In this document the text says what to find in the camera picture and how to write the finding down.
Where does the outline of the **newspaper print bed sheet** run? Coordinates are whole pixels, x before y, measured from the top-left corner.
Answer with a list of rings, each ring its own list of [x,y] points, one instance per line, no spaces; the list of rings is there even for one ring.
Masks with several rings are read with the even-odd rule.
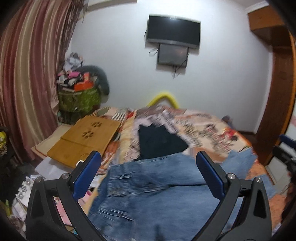
[[[170,133],[178,135],[188,144],[188,149],[181,154],[195,158],[191,155],[191,151],[205,151],[207,154],[215,154],[214,162],[217,164],[223,163],[231,152],[239,153],[247,149],[253,151],[241,137],[230,135],[230,127],[213,115],[196,110],[168,108],[164,105],[151,106],[127,115],[119,139],[119,156],[116,164],[109,167],[107,174],[113,166],[139,161],[138,129],[140,125],[165,126]],[[255,177],[263,176],[271,184],[274,195],[268,202],[271,226],[276,227],[281,222],[285,198],[276,192],[262,164],[257,162],[256,154],[255,157],[246,178],[253,180]]]

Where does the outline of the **wall mounted black television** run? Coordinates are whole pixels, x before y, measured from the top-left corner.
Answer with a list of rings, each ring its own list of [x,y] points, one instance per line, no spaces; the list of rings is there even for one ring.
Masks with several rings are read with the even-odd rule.
[[[173,16],[149,15],[146,41],[199,49],[201,23]]]

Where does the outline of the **green fabric storage basket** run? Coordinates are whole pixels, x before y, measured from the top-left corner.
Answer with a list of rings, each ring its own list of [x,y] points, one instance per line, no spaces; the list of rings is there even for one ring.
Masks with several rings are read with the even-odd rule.
[[[59,91],[59,108],[71,113],[88,113],[94,107],[100,105],[100,92],[97,88],[91,88],[78,92]]]

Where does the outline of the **wooden wardrobe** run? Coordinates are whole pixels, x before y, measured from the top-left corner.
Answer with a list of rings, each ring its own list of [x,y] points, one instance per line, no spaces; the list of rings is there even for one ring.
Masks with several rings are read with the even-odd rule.
[[[252,11],[248,18],[251,32],[271,47],[273,54],[268,99],[253,146],[259,162],[267,165],[279,136],[288,129],[295,105],[295,42],[273,7]]]

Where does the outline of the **orange box in basket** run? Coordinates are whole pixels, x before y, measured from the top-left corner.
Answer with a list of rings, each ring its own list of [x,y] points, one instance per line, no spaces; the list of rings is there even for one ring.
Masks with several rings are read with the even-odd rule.
[[[74,91],[78,92],[78,91],[92,89],[93,86],[94,86],[94,84],[91,81],[78,82],[78,83],[74,84]]]

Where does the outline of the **blue denim jeans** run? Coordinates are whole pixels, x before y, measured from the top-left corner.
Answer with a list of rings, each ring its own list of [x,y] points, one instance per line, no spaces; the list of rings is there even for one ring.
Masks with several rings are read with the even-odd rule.
[[[231,152],[219,164],[226,173],[247,180],[256,157],[251,149]],[[268,199],[274,195],[266,177]],[[194,240],[219,204],[196,158],[181,153],[110,168],[88,217],[106,240]],[[239,197],[223,231],[240,210]]]

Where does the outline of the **black folded garment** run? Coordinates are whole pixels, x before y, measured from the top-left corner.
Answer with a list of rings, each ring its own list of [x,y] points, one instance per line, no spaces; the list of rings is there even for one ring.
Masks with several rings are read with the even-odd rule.
[[[138,138],[138,160],[168,156],[188,149],[188,144],[178,135],[170,133],[165,126],[140,125]]]

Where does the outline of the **grey stuffed pillow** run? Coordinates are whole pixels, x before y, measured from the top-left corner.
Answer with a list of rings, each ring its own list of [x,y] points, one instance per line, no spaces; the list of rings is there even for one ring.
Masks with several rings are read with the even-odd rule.
[[[85,66],[78,67],[76,71],[80,72],[81,74],[88,72],[90,73],[90,76],[97,77],[94,85],[96,87],[100,87],[103,95],[110,94],[110,88],[109,88],[109,83],[107,80],[106,73],[101,68],[94,65],[85,65]]]

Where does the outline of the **small black wall monitor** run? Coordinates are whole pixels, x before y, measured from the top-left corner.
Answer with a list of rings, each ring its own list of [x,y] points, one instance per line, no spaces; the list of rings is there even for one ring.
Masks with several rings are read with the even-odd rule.
[[[189,48],[160,44],[158,50],[158,61],[160,65],[167,65],[173,67],[186,68],[188,62]]]

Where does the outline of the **striped red beige curtain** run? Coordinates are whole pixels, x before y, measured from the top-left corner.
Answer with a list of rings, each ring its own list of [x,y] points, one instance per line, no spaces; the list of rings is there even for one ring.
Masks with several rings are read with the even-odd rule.
[[[56,75],[83,1],[17,1],[1,21],[1,125],[21,161],[56,129]]]

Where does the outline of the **yellow curved headboard tube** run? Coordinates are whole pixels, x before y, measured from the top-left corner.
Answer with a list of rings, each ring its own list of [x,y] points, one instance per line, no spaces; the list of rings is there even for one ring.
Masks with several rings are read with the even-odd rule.
[[[174,109],[179,109],[180,106],[177,102],[177,100],[175,99],[175,97],[170,94],[169,92],[160,92],[158,95],[156,95],[149,103],[148,103],[148,107],[156,105],[157,103],[160,103],[163,100],[166,100],[172,108]]]

